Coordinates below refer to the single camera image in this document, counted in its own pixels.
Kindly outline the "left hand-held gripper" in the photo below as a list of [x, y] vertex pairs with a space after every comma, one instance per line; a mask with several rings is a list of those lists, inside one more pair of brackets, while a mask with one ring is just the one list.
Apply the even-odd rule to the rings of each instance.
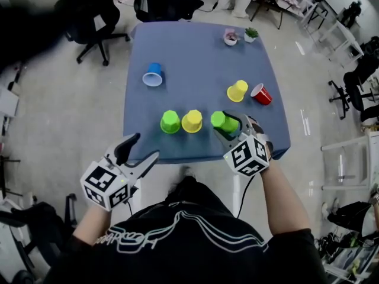
[[106, 211], [127, 202], [137, 191], [137, 179], [145, 177], [158, 162], [159, 150], [131, 165], [128, 161], [132, 147], [140, 133], [124, 136], [107, 149], [99, 161], [93, 161], [81, 177], [81, 186], [87, 200]]

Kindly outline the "person's right hand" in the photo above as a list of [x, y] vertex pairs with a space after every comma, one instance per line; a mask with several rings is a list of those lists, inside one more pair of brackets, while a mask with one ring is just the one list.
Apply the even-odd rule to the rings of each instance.
[[251, 126], [254, 129], [256, 134], [263, 134], [264, 133], [263, 129], [261, 128], [261, 126], [259, 125], [259, 123], [255, 119], [253, 119], [252, 117], [248, 117], [248, 119], [249, 119]]

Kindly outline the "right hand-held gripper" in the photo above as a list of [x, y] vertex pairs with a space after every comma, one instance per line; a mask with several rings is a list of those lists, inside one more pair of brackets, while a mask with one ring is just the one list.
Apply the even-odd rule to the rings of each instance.
[[269, 137], [256, 134], [248, 117], [240, 112], [227, 109], [222, 111], [225, 120], [221, 128], [213, 131], [225, 150], [223, 158], [231, 170], [252, 178], [269, 167], [273, 144]]

